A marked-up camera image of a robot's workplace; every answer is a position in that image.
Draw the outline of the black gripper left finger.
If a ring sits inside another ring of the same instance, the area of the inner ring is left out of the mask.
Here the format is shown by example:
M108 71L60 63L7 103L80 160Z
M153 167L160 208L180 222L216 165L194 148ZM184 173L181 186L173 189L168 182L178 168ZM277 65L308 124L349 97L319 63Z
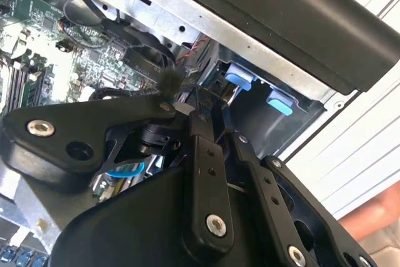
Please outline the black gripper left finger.
M164 166L147 179L176 168L214 168L226 177L214 104L151 95L11 111L1 122L1 166L19 175L13 201L52 253L72 220L108 201L96 204L89 190L100 174L161 155Z

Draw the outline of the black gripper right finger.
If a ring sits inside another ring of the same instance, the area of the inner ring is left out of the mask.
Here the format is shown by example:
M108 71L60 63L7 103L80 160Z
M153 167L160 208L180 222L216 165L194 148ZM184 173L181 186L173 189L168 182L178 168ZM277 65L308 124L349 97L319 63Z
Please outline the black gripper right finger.
M278 158L259 159L234 129L229 106L211 110L214 135L228 148L229 173L245 189L265 266L374 266L373 259Z

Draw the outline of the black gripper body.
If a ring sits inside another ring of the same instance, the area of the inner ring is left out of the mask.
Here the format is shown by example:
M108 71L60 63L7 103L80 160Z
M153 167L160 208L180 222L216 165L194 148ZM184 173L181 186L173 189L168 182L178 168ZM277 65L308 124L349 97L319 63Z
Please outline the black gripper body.
M214 168L169 169L72 220L53 266L280 266L248 196Z

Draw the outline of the person's hand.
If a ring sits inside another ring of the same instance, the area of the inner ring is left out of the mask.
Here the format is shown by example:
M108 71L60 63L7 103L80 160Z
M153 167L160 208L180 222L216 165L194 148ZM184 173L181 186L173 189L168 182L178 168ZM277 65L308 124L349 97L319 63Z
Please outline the person's hand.
M343 216L339 223L356 241L361 241L398 218L399 182Z

